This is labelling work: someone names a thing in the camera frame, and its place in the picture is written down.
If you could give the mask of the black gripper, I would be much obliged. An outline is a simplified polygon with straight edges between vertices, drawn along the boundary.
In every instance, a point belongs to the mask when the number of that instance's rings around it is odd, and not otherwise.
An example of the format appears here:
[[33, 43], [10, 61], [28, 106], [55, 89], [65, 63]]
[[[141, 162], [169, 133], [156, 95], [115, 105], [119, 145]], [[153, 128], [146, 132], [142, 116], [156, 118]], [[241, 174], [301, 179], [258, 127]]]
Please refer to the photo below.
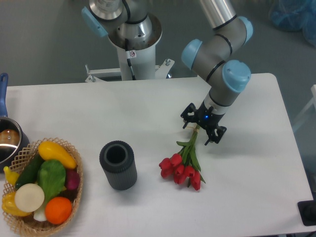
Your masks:
[[196, 109], [193, 103], [190, 103], [180, 115], [184, 122], [183, 129], [185, 129], [189, 123], [196, 122], [205, 129], [208, 136], [205, 145], [209, 143], [218, 144], [227, 131], [226, 127], [218, 125], [223, 116], [224, 114], [215, 112], [213, 106], [207, 109], [204, 102], [201, 103], [198, 109]]

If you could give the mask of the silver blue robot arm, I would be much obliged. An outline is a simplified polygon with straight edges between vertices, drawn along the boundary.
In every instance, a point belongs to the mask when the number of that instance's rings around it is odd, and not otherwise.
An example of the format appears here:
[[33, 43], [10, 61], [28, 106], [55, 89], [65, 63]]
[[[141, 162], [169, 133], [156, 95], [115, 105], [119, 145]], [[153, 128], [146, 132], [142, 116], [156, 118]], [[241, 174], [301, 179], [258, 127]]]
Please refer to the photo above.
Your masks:
[[[230, 56], [252, 37], [253, 27], [247, 18], [236, 15], [228, 0], [202, 0], [199, 4], [214, 36], [208, 43], [192, 40], [181, 59], [211, 88], [198, 108], [190, 104], [181, 117], [184, 123], [203, 128], [208, 142], [219, 143], [227, 130], [219, 121], [251, 77], [248, 66]], [[94, 34], [108, 37], [116, 47], [123, 80], [155, 78], [156, 44], [162, 27], [145, 1], [91, 0], [81, 15]]]

